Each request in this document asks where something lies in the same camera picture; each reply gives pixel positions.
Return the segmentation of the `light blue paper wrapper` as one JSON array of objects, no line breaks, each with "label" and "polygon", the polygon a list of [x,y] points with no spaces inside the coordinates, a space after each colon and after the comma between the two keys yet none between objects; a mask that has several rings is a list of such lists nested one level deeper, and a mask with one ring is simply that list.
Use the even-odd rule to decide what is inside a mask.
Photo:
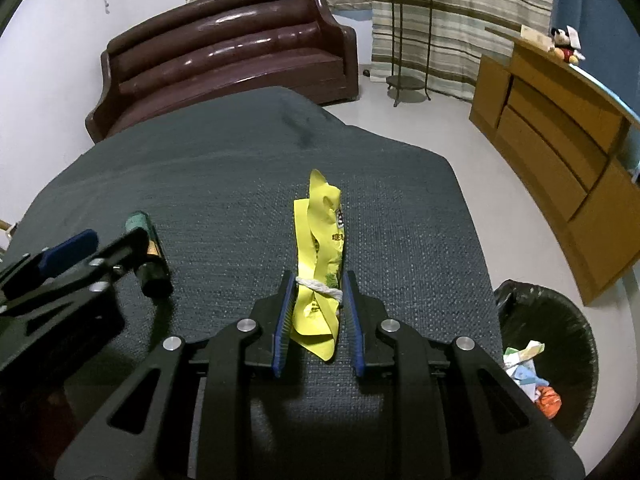
[{"label": "light blue paper wrapper", "polygon": [[514,367],[511,378],[524,393],[533,399],[536,399],[539,388],[549,385],[544,378],[537,375],[535,364],[532,361],[523,362]]}]

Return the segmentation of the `wooden sideboard cabinet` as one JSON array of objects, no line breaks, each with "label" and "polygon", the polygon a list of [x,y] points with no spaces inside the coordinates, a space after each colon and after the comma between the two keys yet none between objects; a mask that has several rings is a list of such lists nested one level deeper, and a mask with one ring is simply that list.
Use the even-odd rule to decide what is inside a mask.
[{"label": "wooden sideboard cabinet", "polygon": [[591,304],[639,260],[639,187],[618,155],[639,117],[596,78],[519,36],[480,60],[471,122],[527,188]]}]

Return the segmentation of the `cardboard box on cabinet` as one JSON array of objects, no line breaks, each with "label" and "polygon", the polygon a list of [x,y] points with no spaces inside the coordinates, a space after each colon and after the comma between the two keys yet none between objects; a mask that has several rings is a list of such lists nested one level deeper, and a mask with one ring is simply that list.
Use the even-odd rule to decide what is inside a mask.
[{"label": "cardboard box on cabinet", "polygon": [[554,49],[553,39],[537,29],[521,24],[520,37],[544,52]]}]

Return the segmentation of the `green spray can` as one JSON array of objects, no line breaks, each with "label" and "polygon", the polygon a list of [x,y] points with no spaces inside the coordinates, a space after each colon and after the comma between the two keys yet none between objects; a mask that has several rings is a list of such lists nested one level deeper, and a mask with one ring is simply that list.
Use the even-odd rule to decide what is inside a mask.
[{"label": "green spray can", "polygon": [[148,236],[145,256],[136,269],[136,277],[143,295],[152,300],[164,300],[172,294],[174,288],[160,238],[151,217],[146,212],[135,211],[126,220],[126,232],[129,233],[135,229],[142,229]]}]

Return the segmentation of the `orange plastic bag trash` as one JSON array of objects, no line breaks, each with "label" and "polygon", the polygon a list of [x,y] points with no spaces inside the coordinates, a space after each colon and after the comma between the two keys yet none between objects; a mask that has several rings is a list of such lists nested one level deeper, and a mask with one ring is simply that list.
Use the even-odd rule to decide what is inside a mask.
[{"label": "orange plastic bag trash", "polygon": [[562,406],[559,393],[550,386],[538,386],[535,393],[535,405],[548,419],[554,419]]}]

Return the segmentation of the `blue curtain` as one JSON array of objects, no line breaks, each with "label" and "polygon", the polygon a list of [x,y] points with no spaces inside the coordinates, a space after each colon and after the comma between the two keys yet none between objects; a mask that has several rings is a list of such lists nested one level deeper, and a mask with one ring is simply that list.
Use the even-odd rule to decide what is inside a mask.
[{"label": "blue curtain", "polygon": [[580,67],[639,110],[639,33],[618,0],[553,0],[552,27],[578,31]]}]

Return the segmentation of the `dark brown leather sofa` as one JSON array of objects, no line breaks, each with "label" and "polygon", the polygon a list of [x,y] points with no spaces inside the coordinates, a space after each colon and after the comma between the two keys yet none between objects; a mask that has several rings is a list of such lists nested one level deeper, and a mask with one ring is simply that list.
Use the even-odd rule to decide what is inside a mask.
[{"label": "dark brown leather sofa", "polygon": [[99,143],[180,108],[266,87],[319,104],[359,96],[357,35],[328,0],[198,0],[113,38],[85,125]]}]

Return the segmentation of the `white paper trash in bin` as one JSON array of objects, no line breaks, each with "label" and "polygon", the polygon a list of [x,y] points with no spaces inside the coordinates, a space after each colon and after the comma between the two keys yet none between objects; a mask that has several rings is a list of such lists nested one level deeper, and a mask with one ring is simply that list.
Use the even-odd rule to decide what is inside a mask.
[{"label": "white paper trash in bin", "polygon": [[544,348],[546,348],[546,346],[542,342],[536,340],[529,341],[527,346],[522,350],[511,347],[506,348],[502,357],[504,370],[509,375],[512,375],[519,366],[524,365],[529,361],[533,361],[536,356],[539,356],[544,352]]}]

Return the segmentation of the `yellow snack wrapper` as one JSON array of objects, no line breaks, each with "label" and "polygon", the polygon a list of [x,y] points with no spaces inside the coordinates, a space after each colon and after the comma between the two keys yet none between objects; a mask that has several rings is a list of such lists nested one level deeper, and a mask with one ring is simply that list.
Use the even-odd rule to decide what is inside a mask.
[{"label": "yellow snack wrapper", "polygon": [[308,196],[293,203],[297,247],[297,298],[292,339],[324,362],[333,359],[343,302],[341,276],[345,227],[341,190],[317,169]]}]

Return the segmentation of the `striped beige curtain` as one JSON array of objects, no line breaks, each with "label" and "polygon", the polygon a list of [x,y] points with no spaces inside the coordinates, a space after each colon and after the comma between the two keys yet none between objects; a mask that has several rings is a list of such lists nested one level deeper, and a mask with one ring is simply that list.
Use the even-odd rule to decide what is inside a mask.
[{"label": "striped beige curtain", "polygon": [[[434,0],[431,75],[428,90],[472,101],[480,58],[508,60],[512,44],[486,32],[490,27],[517,35],[521,24],[546,32],[553,0]],[[427,0],[408,0],[410,72],[422,77],[427,37]],[[390,0],[372,2],[371,78],[390,74]]]}]

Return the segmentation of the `black lined trash bin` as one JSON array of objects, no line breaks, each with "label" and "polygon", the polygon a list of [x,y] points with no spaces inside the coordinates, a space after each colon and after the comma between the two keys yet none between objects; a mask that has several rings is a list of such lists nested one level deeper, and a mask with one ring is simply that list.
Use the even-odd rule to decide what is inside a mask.
[{"label": "black lined trash bin", "polygon": [[589,322],[568,298],[544,286],[507,280],[494,296],[503,348],[521,350],[532,340],[544,345],[533,366],[560,397],[554,426],[575,443],[598,388],[598,352]]}]

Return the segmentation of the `black metal plant stand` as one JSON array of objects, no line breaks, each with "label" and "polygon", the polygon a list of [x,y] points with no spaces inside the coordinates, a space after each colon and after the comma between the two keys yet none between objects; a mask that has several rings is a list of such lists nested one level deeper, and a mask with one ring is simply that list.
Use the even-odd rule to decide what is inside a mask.
[{"label": "black metal plant stand", "polygon": [[393,107],[398,107],[402,95],[407,92],[421,91],[427,101],[431,101],[428,81],[431,75],[432,38],[433,38],[433,6],[434,0],[427,0],[427,37],[424,54],[422,77],[410,72],[409,66],[409,34],[408,0],[390,0],[392,14],[392,39],[390,40],[390,74],[386,77],[386,86],[395,92]]}]

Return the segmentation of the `Mickey Mouse plush toy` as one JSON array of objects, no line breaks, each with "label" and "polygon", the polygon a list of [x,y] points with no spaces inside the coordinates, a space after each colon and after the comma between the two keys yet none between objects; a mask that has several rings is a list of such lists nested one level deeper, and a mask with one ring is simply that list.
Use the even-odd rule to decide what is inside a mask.
[{"label": "Mickey Mouse plush toy", "polygon": [[552,27],[550,29],[552,45],[549,52],[559,60],[577,66],[580,61],[585,61],[582,55],[582,44],[578,31],[567,25],[565,28]]}]

